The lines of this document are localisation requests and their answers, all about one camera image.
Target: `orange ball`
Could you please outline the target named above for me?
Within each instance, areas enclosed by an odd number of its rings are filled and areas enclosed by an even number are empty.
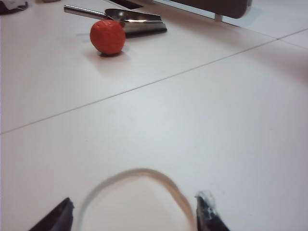
[[[94,23],[90,31],[93,46],[107,55],[119,53],[124,46],[125,38],[123,28],[113,20],[100,20]]]

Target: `white table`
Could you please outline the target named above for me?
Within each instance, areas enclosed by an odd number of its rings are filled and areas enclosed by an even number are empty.
[[[1,17],[2,230],[28,230],[66,196],[77,230],[89,193],[138,167],[169,176],[193,209],[195,193],[209,189],[231,230],[308,229],[305,31],[277,41],[147,3],[138,11],[161,14],[168,32],[127,39],[105,58],[89,42],[95,20],[63,13],[64,4],[115,7],[32,2]],[[168,196],[142,199],[164,194],[145,181],[120,188],[136,191],[119,204],[104,199],[104,212],[124,202],[164,209],[144,209],[140,226],[106,214],[104,229],[187,230]]]

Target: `stainless steel scoop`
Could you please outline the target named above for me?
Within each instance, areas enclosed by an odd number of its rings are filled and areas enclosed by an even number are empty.
[[[140,13],[121,9],[106,9],[105,13],[65,5],[64,12],[96,19],[112,19],[119,22],[127,35],[167,31],[165,23],[157,14]]]

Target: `tile grout line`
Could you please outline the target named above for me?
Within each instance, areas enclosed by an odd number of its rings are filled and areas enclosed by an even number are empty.
[[[284,39],[284,38],[286,38],[286,37],[289,37],[289,36],[298,34],[298,33],[300,33],[300,32],[303,32],[303,31],[305,31],[305,30],[308,30],[308,28],[303,29],[303,30],[300,30],[300,31],[296,31],[296,32],[294,32],[294,33],[292,33],[292,34],[289,34],[289,35],[282,36],[282,37],[280,37],[280,38],[278,38],[278,39],[281,40],[281,39]]]
[[[297,45],[297,44],[294,44],[294,43],[291,43],[291,42],[287,42],[287,41],[280,40],[280,39],[279,39],[278,41],[280,41],[280,42],[285,42],[285,43],[290,44],[290,45],[293,45],[293,46],[295,46],[295,47],[299,47],[299,48],[303,48],[303,49],[305,49],[305,50],[308,50],[307,47],[302,47],[302,46],[300,46],[300,45]]]
[[[259,32],[259,31],[256,31],[256,30],[253,30],[253,29],[250,29],[250,28],[246,28],[246,27],[237,26],[237,25],[235,25],[235,24],[227,23],[227,22],[224,22],[224,21],[222,21],[222,22],[223,22],[223,23],[226,23],[226,24],[229,24],[229,25],[232,25],[232,26],[236,26],[236,27],[239,27],[239,28],[242,28],[242,29],[248,30],[248,31],[250,31],[250,32],[254,32],[254,33],[256,33],[256,34],[260,34],[260,35],[263,35],[263,36],[270,37],[270,38],[272,38],[272,39],[278,39],[278,38],[276,38],[276,37],[274,37],[274,36],[272,36],[272,35],[267,35],[267,34],[264,34],[264,33]]]
[[[159,80],[156,80],[156,81],[153,81],[153,82],[151,82],[151,83],[147,83],[147,84],[144,84],[144,85],[141,85],[141,86],[138,86],[138,87],[135,87],[135,88],[132,88],[132,89],[129,89],[129,90],[123,91],[123,92],[121,92],[121,93],[118,93],[118,94],[115,94],[115,95],[111,95],[111,96],[108,96],[108,97],[106,97],[106,98],[99,99],[99,100],[96,100],[96,101],[93,101],[93,102],[90,102],[90,103],[84,104],[84,105],[82,105],[82,106],[74,107],[74,108],[69,109],[69,110],[67,110],[67,111],[60,112],[60,113],[57,113],[57,114],[54,114],[54,115],[48,116],[48,117],[46,117],[46,118],[39,119],[39,120],[33,121],[33,122],[31,122],[31,123],[25,124],[25,125],[21,125],[21,126],[19,126],[19,127],[16,127],[16,128],[13,128],[13,129],[10,129],[10,130],[7,130],[7,131],[4,131],[4,132],[0,133],[0,135],[4,135],[4,134],[6,134],[6,133],[9,133],[9,132],[12,132],[12,131],[18,130],[18,129],[20,129],[20,128],[24,128],[24,127],[27,127],[27,126],[30,126],[30,125],[36,124],[36,123],[41,122],[41,121],[44,121],[44,120],[47,120],[47,119],[50,119],[50,118],[53,118],[53,117],[56,117],[56,116],[59,116],[59,115],[66,114],[66,113],[72,112],[72,111],[74,111],[74,110],[78,110],[78,109],[80,109],[80,108],[82,108],[82,107],[90,106],[90,105],[92,105],[92,104],[99,103],[99,102],[104,101],[104,100],[108,100],[108,99],[113,98],[113,97],[115,97],[115,96],[119,96],[119,95],[122,95],[122,94],[128,93],[128,92],[130,92],[130,91],[137,90],[137,89],[140,89],[140,88],[143,88],[143,87],[149,86],[149,85],[151,85],[151,84],[161,82],[161,81],[163,81],[163,80],[167,80],[167,79],[169,79],[169,78],[173,78],[173,77],[175,77],[175,76],[178,76],[178,75],[181,75],[181,74],[184,74],[184,73],[190,72],[190,71],[192,71],[192,70],[195,70],[195,69],[198,69],[198,68],[201,68],[201,67],[204,67],[204,66],[207,66],[207,65],[210,65],[210,64],[216,63],[216,62],[218,62],[218,61],[221,61],[221,60],[224,60],[224,59],[230,58],[230,57],[235,56],[235,55],[238,55],[238,54],[240,54],[240,53],[244,53],[244,52],[246,52],[246,51],[249,51],[249,50],[252,50],[252,49],[255,49],[255,48],[258,48],[258,47],[264,46],[264,45],[267,45],[267,44],[272,43],[272,42],[275,42],[275,41],[277,41],[277,40],[278,40],[278,39],[271,40],[271,41],[268,41],[268,42],[266,42],[266,43],[262,43],[262,44],[260,44],[260,45],[257,45],[257,46],[254,46],[254,47],[248,48],[248,49],[246,49],[246,50],[239,51],[239,52],[237,52],[237,53],[234,53],[234,54],[228,55],[228,56],[226,56],[226,57],[223,57],[223,58],[220,58],[220,59],[213,60],[213,61],[211,61],[211,62],[209,62],[209,63],[202,64],[202,65],[199,65],[199,66],[193,67],[193,68],[191,68],[191,69],[188,69],[188,70],[185,70],[185,71],[182,71],[182,72],[179,72],[179,73],[176,73],[176,74],[173,74],[173,75],[167,76],[167,77],[165,77],[165,78],[162,78],[162,79],[159,79]]]

